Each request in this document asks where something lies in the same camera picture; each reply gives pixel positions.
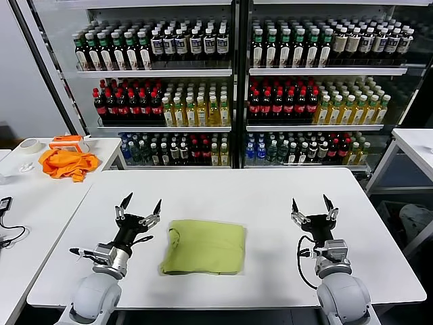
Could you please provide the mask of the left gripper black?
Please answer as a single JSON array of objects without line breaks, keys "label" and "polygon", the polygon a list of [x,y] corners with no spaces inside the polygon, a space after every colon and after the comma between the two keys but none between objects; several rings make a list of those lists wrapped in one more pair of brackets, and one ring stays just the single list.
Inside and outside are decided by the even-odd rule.
[{"label": "left gripper black", "polygon": [[115,206],[116,224],[119,228],[112,245],[126,253],[132,253],[131,247],[137,243],[147,242],[153,238],[152,235],[136,239],[139,234],[147,232],[160,222],[162,200],[160,199],[151,215],[140,217],[132,214],[125,214],[125,211],[132,199],[131,192],[125,197],[119,206]]}]

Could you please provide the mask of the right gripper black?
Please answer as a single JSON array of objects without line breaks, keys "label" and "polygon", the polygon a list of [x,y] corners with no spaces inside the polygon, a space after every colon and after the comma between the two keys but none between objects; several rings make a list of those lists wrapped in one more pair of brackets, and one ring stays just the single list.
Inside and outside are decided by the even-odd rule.
[{"label": "right gripper black", "polygon": [[332,230],[336,226],[338,207],[324,194],[323,199],[327,208],[326,214],[304,215],[298,209],[295,199],[292,199],[290,217],[304,232],[313,237],[314,248],[323,248],[326,240],[333,240]]}]

